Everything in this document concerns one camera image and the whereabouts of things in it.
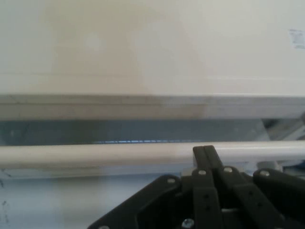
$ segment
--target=white panel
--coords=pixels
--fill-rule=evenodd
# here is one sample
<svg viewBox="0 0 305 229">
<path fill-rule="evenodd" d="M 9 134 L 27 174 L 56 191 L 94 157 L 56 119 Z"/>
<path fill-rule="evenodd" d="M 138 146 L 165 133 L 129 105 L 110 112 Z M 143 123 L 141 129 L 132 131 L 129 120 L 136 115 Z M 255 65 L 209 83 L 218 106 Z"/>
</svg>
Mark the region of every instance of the white panel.
<svg viewBox="0 0 305 229">
<path fill-rule="evenodd" d="M 0 2 L 1 94 L 304 96 L 302 0 Z"/>
</svg>

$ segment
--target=black plastic linkage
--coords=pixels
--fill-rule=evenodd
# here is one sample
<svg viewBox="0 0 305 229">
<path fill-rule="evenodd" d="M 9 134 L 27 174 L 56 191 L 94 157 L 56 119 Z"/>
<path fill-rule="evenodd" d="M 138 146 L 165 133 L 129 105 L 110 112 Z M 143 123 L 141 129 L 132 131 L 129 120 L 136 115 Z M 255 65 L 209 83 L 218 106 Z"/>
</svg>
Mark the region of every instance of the black plastic linkage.
<svg viewBox="0 0 305 229">
<path fill-rule="evenodd" d="M 192 174 L 156 179 L 89 229 L 305 229 L 305 181 L 224 167 L 213 146 L 193 157 Z"/>
</svg>

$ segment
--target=screw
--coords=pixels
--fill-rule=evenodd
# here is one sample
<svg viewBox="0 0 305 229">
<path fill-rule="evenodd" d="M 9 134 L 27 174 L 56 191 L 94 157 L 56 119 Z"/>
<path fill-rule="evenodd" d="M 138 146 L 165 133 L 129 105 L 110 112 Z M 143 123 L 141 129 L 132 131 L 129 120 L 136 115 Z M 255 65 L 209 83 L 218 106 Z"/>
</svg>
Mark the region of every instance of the screw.
<svg viewBox="0 0 305 229">
<path fill-rule="evenodd" d="M 185 219 L 183 222 L 182 222 L 182 228 L 183 229 L 190 229 L 194 226 L 194 220 L 193 219 Z"/>
<path fill-rule="evenodd" d="M 262 175 L 262 176 L 265 176 L 265 177 L 270 176 L 270 173 L 268 171 L 265 171 L 265 170 L 262 170 L 259 174 Z"/>
<path fill-rule="evenodd" d="M 232 172 L 233 172 L 233 169 L 230 168 L 230 167 L 224 167 L 224 172 L 225 172 L 225 173 L 232 173 Z"/>
<path fill-rule="evenodd" d="M 176 180 L 173 179 L 173 178 L 167 179 L 167 183 L 169 183 L 169 184 L 173 184 L 173 183 L 175 183 L 175 182 L 176 182 Z"/>
<path fill-rule="evenodd" d="M 199 174 L 199 175 L 205 175 L 205 174 L 206 174 L 206 171 L 205 171 L 205 170 L 199 170 L 199 171 L 198 171 L 198 174 Z"/>
</svg>

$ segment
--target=white horizontal rod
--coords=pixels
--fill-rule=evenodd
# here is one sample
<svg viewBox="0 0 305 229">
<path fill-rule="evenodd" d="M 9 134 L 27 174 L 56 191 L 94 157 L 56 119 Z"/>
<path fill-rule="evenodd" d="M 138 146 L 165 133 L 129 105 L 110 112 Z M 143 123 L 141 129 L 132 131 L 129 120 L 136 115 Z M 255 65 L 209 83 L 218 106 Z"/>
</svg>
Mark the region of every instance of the white horizontal rod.
<svg viewBox="0 0 305 229">
<path fill-rule="evenodd" d="M 305 159 L 305 141 L 1 146 L 0 168 L 191 164 L 192 148 L 206 145 L 224 162 Z"/>
</svg>

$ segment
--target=printed label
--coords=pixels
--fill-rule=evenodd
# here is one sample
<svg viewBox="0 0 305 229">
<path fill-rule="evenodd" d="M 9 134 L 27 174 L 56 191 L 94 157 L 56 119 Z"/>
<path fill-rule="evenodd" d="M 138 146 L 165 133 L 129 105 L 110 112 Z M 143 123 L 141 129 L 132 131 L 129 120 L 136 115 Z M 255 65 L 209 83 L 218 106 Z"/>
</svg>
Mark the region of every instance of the printed label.
<svg viewBox="0 0 305 229">
<path fill-rule="evenodd" d="M 302 30 L 289 30 L 292 46 L 295 49 L 305 49 L 305 32 Z"/>
</svg>

